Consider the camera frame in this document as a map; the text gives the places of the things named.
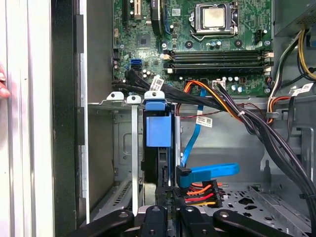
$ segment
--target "capacitor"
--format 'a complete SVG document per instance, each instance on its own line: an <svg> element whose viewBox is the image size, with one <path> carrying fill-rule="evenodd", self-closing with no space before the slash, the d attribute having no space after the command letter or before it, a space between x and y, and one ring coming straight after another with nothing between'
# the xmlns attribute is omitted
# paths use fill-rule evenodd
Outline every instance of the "capacitor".
<svg viewBox="0 0 316 237"><path fill-rule="evenodd" d="M219 48L220 46L222 46L222 42L221 42L221 41L217 41L217 42L216 42L216 47Z"/></svg>
<svg viewBox="0 0 316 237"><path fill-rule="evenodd" d="M211 48L214 48L216 46L216 42L215 41L211 41Z"/></svg>

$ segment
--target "chipset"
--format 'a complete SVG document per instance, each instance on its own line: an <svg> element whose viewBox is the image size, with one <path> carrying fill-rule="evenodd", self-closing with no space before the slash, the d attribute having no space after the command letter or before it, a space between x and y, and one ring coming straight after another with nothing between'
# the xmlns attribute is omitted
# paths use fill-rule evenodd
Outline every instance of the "chipset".
<svg viewBox="0 0 316 237"><path fill-rule="evenodd" d="M151 39L149 34L141 34L137 35L137 48L138 49L145 49L150 48Z"/></svg>
<svg viewBox="0 0 316 237"><path fill-rule="evenodd" d="M197 41L206 37L234 37L238 34L238 2L196 4L189 21L193 28L191 36Z"/></svg>

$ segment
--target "finger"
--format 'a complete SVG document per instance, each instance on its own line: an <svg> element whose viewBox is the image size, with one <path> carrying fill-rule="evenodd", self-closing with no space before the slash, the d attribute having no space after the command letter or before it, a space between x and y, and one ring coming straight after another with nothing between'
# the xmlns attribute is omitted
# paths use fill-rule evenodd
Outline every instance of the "finger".
<svg viewBox="0 0 316 237"><path fill-rule="evenodd" d="M10 96L10 92L8 91L8 89L5 87L5 85L3 85L0 82L0 97L3 98L8 98Z"/></svg>

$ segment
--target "cable label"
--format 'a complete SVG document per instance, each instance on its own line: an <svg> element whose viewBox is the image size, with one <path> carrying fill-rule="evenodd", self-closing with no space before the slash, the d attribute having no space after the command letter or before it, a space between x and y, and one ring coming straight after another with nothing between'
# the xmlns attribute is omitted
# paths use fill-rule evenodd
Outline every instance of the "cable label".
<svg viewBox="0 0 316 237"><path fill-rule="evenodd" d="M204 117L204 116L200 116L197 117L197 124L205 126L205 127L212 127L213 126L213 119L208 118L208 117Z"/></svg>
<svg viewBox="0 0 316 237"><path fill-rule="evenodd" d="M149 90L161 90L164 80L155 76Z"/></svg>
<svg viewBox="0 0 316 237"><path fill-rule="evenodd" d="M298 94L309 92L313 85L314 83L308 83L304 85L302 88L296 89L294 93L292 94L292 96L297 96Z"/></svg>

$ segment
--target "sata port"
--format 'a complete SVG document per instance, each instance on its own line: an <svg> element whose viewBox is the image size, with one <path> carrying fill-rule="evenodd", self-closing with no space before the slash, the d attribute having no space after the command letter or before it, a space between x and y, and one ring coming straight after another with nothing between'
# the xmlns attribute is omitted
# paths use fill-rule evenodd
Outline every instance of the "sata port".
<svg viewBox="0 0 316 237"><path fill-rule="evenodd" d="M131 59L130 60L130 63L133 65L135 64L142 64L143 63L143 60L142 59Z"/></svg>
<svg viewBox="0 0 316 237"><path fill-rule="evenodd" d="M131 65L131 68L134 69L135 71L140 71L142 70L142 65Z"/></svg>

